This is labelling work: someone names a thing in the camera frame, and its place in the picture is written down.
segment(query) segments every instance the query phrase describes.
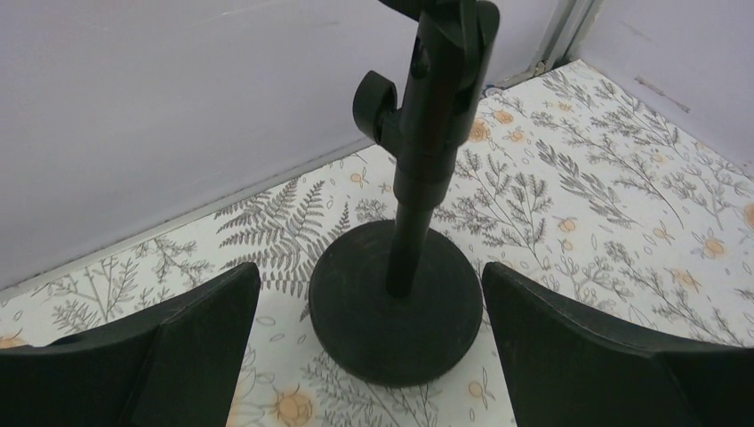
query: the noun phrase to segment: microphone stand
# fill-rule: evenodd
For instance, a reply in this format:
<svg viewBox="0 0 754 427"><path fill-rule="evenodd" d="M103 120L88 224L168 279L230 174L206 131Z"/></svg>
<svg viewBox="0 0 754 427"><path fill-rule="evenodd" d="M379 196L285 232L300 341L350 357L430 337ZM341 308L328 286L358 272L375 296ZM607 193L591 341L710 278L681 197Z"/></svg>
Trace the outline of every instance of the microphone stand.
<svg viewBox="0 0 754 427"><path fill-rule="evenodd" d="M333 360L370 383L427 383L469 350L482 316L477 273L429 227L477 110L500 14L476 0L381 0L419 29L403 104L370 71L353 102L357 127L397 160L394 221L336 239L309 285L317 338Z"/></svg>

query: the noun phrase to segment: black metal pole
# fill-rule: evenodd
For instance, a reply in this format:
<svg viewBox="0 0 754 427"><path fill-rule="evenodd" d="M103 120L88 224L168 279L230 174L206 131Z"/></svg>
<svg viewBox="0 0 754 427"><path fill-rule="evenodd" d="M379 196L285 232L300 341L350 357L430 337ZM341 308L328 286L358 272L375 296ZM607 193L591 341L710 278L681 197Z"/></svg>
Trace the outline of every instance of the black metal pole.
<svg viewBox="0 0 754 427"><path fill-rule="evenodd" d="M405 298L411 293L432 212L398 205L386 276L388 294L394 298Z"/></svg>

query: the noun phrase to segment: height adjustment knob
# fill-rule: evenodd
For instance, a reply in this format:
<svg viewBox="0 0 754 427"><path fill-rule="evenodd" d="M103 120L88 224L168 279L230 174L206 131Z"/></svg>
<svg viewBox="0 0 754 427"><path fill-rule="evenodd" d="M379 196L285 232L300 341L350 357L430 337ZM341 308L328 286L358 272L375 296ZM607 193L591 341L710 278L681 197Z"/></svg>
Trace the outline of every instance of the height adjustment knob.
<svg viewBox="0 0 754 427"><path fill-rule="evenodd" d="M397 89L393 82L370 71L361 80L353 102L354 121L372 141L380 143L382 122L397 106Z"/></svg>

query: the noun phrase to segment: floral patterned surface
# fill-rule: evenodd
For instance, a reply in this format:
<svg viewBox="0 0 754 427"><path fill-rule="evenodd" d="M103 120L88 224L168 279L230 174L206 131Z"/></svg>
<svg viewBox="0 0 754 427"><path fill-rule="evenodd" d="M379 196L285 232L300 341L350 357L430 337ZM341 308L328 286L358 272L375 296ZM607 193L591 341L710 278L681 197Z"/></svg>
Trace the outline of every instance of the floral patterned surface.
<svg viewBox="0 0 754 427"><path fill-rule="evenodd" d="M433 226L481 272L503 262L643 326L754 345L754 184L575 62L480 102ZM394 160L364 149L119 254L3 299L0 349L45 345L198 286L243 261L264 289L228 426L513 425L489 324L427 386L344 374L306 309L317 257L390 218Z"/></svg>

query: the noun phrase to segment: orange flower print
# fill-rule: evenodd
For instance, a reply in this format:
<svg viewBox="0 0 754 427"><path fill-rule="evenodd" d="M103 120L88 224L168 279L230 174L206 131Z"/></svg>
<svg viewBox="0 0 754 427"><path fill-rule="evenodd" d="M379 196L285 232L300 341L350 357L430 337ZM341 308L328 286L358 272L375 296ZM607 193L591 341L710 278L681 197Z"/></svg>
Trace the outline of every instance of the orange flower print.
<svg viewBox="0 0 754 427"><path fill-rule="evenodd" d="M481 142L490 139L490 130L487 128L487 123L478 118L474 120L474 124L471 126L471 132L469 133L469 141Z"/></svg>
<svg viewBox="0 0 754 427"><path fill-rule="evenodd" d="M287 427L300 427L311 420L314 410L309 396L297 387L291 394L278 393L272 412Z"/></svg>
<svg viewBox="0 0 754 427"><path fill-rule="evenodd" d="M691 273L688 272L688 270L673 269L670 271L670 274L673 275L673 283L676 283L681 287L687 287L689 289L693 289L696 292L699 292L699 287L701 285L696 281Z"/></svg>
<svg viewBox="0 0 754 427"><path fill-rule="evenodd" d="M724 254L726 254L726 247L723 246L723 242L717 238L708 238L704 241L704 248L702 249L704 256L714 260Z"/></svg>
<svg viewBox="0 0 754 427"><path fill-rule="evenodd" d="M560 242L560 250L563 252L571 252L574 249L574 244L569 242L568 240L559 240Z"/></svg>
<svg viewBox="0 0 754 427"><path fill-rule="evenodd" d="M508 135L504 136L504 140L511 140L513 142L522 141L525 138L524 132L521 130L521 126L517 127L515 131L508 131Z"/></svg>
<svg viewBox="0 0 754 427"><path fill-rule="evenodd" d="M653 150L652 155L649 158L657 165L664 165L668 163L668 158L665 157L660 151Z"/></svg>
<svg viewBox="0 0 754 427"><path fill-rule="evenodd" d="M671 240L675 240L676 238L672 237L670 234L668 234L668 229L665 227L665 223L660 221L660 227L655 228L652 230L652 233L655 237L661 238L662 240L665 240L670 244Z"/></svg>
<svg viewBox="0 0 754 427"><path fill-rule="evenodd" d="M749 203L743 208L743 221L754 230L754 203Z"/></svg>
<svg viewBox="0 0 754 427"><path fill-rule="evenodd" d="M369 183L369 181L366 180L366 168L364 168L361 173L352 173L350 179L351 182L358 184L359 188L363 188L364 184Z"/></svg>
<svg viewBox="0 0 754 427"><path fill-rule="evenodd" d="M692 233L701 247L697 247L691 251L692 254L700 255L702 258L716 260L722 258L726 254L725 242L715 237L712 229L707 230L707 234L698 235Z"/></svg>
<svg viewBox="0 0 754 427"><path fill-rule="evenodd" d="M485 409L489 408L488 399L495 400L495 396L487 389L487 369L482 368L482 381L469 382L469 395L474 399L479 399L485 406Z"/></svg>
<svg viewBox="0 0 754 427"><path fill-rule="evenodd" d="M560 222L557 224L557 227L560 229L560 231L563 231L564 233L570 233L572 231L576 230L576 219L573 217L570 218L556 218L557 220L560 220Z"/></svg>
<svg viewBox="0 0 754 427"><path fill-rule="evenodd" d="M493 113L493 117L495 117L495 120L502 123L503 125L509 125L513 123L513 115L505 111L495 111Z"/></svg>
<svg viewBox="0 0 754 427"><path fill-rule="evenodd" d="M28 343L19 338L19 334L9 336L0 335L0 350L12 349L13 347L20 347L26 344Z"/></svg>

